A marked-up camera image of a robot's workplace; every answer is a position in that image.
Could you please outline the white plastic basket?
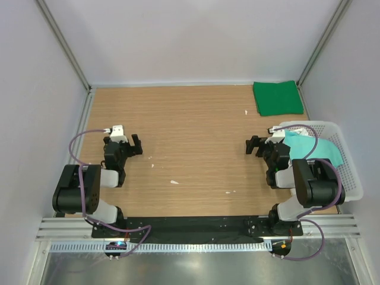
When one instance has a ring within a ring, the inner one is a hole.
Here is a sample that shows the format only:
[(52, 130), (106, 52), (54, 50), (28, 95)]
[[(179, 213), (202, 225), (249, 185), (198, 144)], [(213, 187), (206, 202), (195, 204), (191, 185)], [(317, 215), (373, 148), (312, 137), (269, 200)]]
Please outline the white plastic basket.
[(325, 139), (335, 144), (343, 159), (343, 163), (337, 167), (337, 170), (346, 192), (346, 201), (358, 201), (362, 199), (362, 184), (339, 126), (327, 121), (288, 121), (280, 123), (278, 127), (288, 127), (289, 130), (297, 129), (297, 127), (290, 127), (290, 125), (311, 126), (316, 131), (319, 140)]

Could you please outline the teal t-shirt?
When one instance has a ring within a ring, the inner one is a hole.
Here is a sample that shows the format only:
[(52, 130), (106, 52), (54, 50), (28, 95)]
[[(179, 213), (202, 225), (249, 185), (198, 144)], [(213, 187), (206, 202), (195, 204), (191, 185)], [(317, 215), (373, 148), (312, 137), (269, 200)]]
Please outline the teal t-shirt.
[[(290, 147), (289, 156), (291, 160), (304, 159), (314, 147), (315, 138), (286, 130), (283, 144)], [(322, 138), (318, 138), (316, 148), (308, 158), (328, 159), (335, 168), (344, 163), (337, 146), (333, 142)]]

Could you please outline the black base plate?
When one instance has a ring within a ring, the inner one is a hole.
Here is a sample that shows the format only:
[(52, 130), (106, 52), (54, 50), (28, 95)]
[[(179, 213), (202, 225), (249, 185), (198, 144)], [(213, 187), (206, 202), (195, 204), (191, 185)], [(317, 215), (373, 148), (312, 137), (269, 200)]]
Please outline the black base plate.
[(93, 238), (124, 238), (138, 243), (156, 244), (242, 244), (260, 243), (263, 237), (302, 236), (300, 222), (284, 222), (268, 216), (208, 217), (130, 217), (118, 218), (112, 227), (132, 230), (151, 226), (151, 230), (124, 233), (101, 224), (95, 225)]

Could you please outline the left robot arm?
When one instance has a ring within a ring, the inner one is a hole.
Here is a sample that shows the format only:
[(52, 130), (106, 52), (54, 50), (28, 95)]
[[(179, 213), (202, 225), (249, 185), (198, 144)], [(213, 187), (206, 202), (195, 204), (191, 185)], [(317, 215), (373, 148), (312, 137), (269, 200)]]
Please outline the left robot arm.
[(127, 159), (142, 155), (138, 135), (132, 134), (131, 138), (133, 145), (124, 136), (104, 137), (104, 159), (100, 164), (65, 165), (52, 197), (53, 209), (61, 214), (81, 214), (93, 230), (110, 236), (127, 232), (122, 210), (103, 201), (100, 189), (123, 186)]

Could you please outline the folded green t-shirt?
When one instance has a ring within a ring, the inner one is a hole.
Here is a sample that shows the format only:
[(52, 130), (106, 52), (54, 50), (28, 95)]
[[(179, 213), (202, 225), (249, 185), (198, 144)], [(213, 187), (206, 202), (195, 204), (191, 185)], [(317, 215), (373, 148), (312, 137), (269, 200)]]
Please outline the folded green t-shirt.
[(261, 116), (302, 115), (304, 108), (294, 81), (254, 82), (253, 94)]

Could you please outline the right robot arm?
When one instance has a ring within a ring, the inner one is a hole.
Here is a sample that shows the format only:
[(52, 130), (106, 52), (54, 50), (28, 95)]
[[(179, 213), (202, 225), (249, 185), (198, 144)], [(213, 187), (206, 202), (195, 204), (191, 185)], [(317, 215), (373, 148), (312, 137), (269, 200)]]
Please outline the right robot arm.
[(346, 198), (337, 170), (329, 159), (306, 160), (290, 157), (291, 147), (283, 142), (271, 142), (256, 135), (246, 140), (246, 154), (264, 159), (268, 170), (266, 181), (273, 189), (295, 191), (285, 202), (275, 204), (266, 217), (248, 219), (248, 233), (261, 236), (301, 236), (300, 218), (321, 209), (342, 204)]

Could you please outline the white t-shirt in basket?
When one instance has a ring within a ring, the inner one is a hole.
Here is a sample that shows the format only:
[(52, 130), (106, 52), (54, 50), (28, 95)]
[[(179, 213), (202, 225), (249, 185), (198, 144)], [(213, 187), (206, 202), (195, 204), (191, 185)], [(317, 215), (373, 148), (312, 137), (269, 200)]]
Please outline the white t-shirt in basket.
[(304, 136), (310, 137), (307, 128), (289, 128), (285, 130), (285, 137)]

